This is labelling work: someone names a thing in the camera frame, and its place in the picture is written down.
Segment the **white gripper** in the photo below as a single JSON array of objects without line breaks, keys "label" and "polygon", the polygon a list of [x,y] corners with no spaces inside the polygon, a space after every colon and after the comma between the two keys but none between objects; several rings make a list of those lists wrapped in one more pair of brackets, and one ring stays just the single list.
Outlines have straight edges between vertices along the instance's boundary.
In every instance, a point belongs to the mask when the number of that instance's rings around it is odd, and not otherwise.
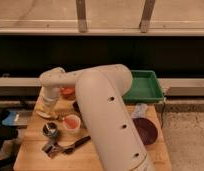
[{"label": "white gripper", "polygon": [[[42,88],[42,102],[46,106],[54,105],[52,106],[52,109],[51,109],[52,114],[56,114],[57,112],[57,107],[55,104],[57,103],[59,96],[60,96],[59,88],[46,88],[46,87]],[[44,113],[47,114],[46,106],[42,105],[41,109]]]}]

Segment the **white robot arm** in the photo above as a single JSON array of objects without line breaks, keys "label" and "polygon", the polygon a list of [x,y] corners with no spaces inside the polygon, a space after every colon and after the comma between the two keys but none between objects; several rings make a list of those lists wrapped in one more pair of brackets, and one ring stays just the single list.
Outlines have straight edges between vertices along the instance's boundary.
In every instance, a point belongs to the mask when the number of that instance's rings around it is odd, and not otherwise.
[{"label": "white robot arm", "polygon": [[105,171],[155,171],[154,164],[123,101],[132,74],[123,64],[72,72],[57,67],[43,72],[42,101],[54,105],[63,87],[75,89],[85,126]]}]

